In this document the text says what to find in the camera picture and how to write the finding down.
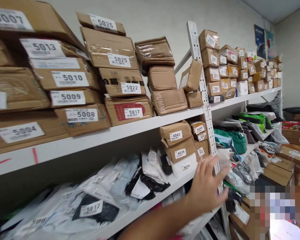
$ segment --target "cardboard box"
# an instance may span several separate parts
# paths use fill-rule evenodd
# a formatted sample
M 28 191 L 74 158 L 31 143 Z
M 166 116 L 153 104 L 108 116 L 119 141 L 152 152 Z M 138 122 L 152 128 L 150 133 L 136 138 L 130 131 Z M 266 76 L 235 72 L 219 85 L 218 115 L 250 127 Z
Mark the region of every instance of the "cardboard box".
M 170 66 L 150 67 L 148 82 L 151 91 L 173 90 L 178 88 L 173 67 Z
M 203 106 L 202 94 L 200 91 L 187 93 L 186 95 L 189 108 Z
M 190 136 L 189 138 L 173 146 L 168 146 L 167 142 L 164 139 L 162 139 L 161 141 L 165 145 L 166 153 L 173 163 L 184 159 L 185 157 L 191 155 L 196 151 L 193 136 Z
M 99 68 L 109 97 L 146 95 L 146 88 L 139 70 Z
M 78 12 L 76 12 L 76 14 L 79 23 L 83 27 L 95 29 L 102 32 L 115 33 L 122 36 L 126 35 L 126 31 L 124 30 L 124 27 L 121 23 L 115 22 L 111 19 L 99 17 L 93 14 L 88 15 L 88 14 L 83 14 Z
M 228 63 L 238 63 L 238 52 L 229 45 L 224 45 L 220 50 L 219 54 L 227 58 Z
M 50 101 L 29 68 L 0 67 L 0 113 L 50 107 Z
M 220 82 L 207 83 L 207 91 L 209 97 L 221 95 Z
M 105 98 L 112 126 L 139 121 L 154 116 L 153 105 L 147 96 L 134 98 Z
M 203 140 L 203 141 L 197 141 L 194 140 L 194 145 L 196 148 L 196 157 L 197 157 L 197 162 L 200 161 L 200 158 L 205 159 L 209 157 L 209 143 L 208 140 Z
M 204 29 L 199 35 L 200 52 L 205 48 L 219 50 L 219 35 L 211 30 Z
M 93 66 L 139 69 L 131 38 L 85 27 L 80 30 Z
M 159 116 L 188 109 L 183 89 L 152 92 L 151 100 Z
M 68 136 L 50 110 L 0 115 L 0 154 Z
M 264 90 L 264 82 L 260 80 L 258 82 L 254 82 L 254 88 L 256 92 L 262 92 Z
M 203 68 L 207 67 L 219 67 L 219 53 L 212 48 L 206 48 L 201 52 Z
M 179 88 L 183 88 L 186 93 L 197 91 L 199 88 L 202 67 L 203 64 L 201 62 L 192 60 L 190 67 L 181 74 Z
M 168 146 L 173 146 L 192 136 L 190 125 L 182 120 L 159 128 L 161 138 Z
M 134 43 L 142 74 L 154 65 L 174 66 L 174 58 L 165 36 Z
M 91 88 L 104 92 L 95 70 L 81 58 L 30 59 L 45 90 Z
M 56 109 L 61 124 L 74 137 L 111 127 L 110 118 L 104 104 L 93 104 L 77 108 Z

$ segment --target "brown cardboard box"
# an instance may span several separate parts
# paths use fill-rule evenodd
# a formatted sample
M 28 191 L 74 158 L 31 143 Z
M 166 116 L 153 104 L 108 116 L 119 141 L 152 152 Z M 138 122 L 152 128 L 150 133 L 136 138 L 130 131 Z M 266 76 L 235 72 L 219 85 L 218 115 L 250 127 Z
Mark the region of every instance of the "brown cardboard box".
M 218 96 L 221 95 L 220 82 L 207 83 L 208 96 Z
M 199 35 L 200 51 L 205 48 L 213 48 L 219 50 L 219 35 L 216 32 L 204 29 Z
M 186 93 L 197 91 L 199 88 L 202 67 L 203 64 L 201 62 L 192 60 L 190 67 L 181 74 L 179 88 L 183 88 Z
M 205 159 L 209 157 L 209 143 L 208 140 L 204 141 L 197 141 L 194 140 L 194 145 L 196 148 L 196 157 L 197 157 L 197 162 L 200 161 L 200 158 Z
M 161 141 L 165 145 L 166 153 L 173 163 L 184 159 L 186 156 L 189 156 L 196 151 L 193 136 L 190 136 L 180 143 L 170 147 L 164 139 L 162 139 Z
M 189 108 L 203 106 L 202 95 L 200 91 L 187 93 L 186 95 Z
M 0 67 L 0 113 L 50 107 L 50 101 L 29 68 Z
M 104 92 L 95 70 L 81 58 L 30 59 L 45 90 L 92 88 Z
M 218 68 L 208 67 L 204 70 L 206 82 L 220 82 L 220 73 Z
M 76 12 L 76 14 L 80 24 L 83 27 L 95 29 L 102 32 L 115 33 L 122 36 L 126 35 L 126 31 L 124 30 L 124 27 L 121 23 L 92 14 L 88 15 L 78 12 Z
M 92 65 L 139 69 L 131 38 L 80 27 Z
M 201 52 L 201 58 L 203 62 L 203 68 L 220 66 L 219 54 L 217 50 L 206 48 Z
M 151 100 L 159 116 L 188 109 L 183 89 L 152 92 Z
M 109 97 L 146 95 L 146 88 L 139 70 L 99 68 Z
M 4 22 L 0 18 L 0 27 L 4 26 L 1 28 L 3 30 L 27 32 L 27 35 L 40 35 L 60 39 L 82 51 L 85 50 L 82 43 L 73 34 L 65 21 L 48 3 L 28 0 L 18 0 L 17 2 L 0 0 L 0 8 L 20 11 L 19 13 L 15 13 L 18 14 L 17 23 L 19 23 L 19 27 L 16 27 L 12 23 L 4 25 Z
M 148 82 L 151 91 L 163 91 L 178 88 L 173 67 L 170 66 L 150 67 L 148 73 Z
M 153 105 L 147 96 L 105 98 L 105 104 L 113 127 L 154 116 Z
M 159 128 L 161 138 L 168 146 L 173 146 L 192 136 L 190 125 L 185 121 Z
M 0 115 L 0 154 L 68 136 L 50 110 Z
M 256 92 L 262 92 L 264 90 L 264 82 L 260 80 L 258 82 L 254 82 L 254 88 Z

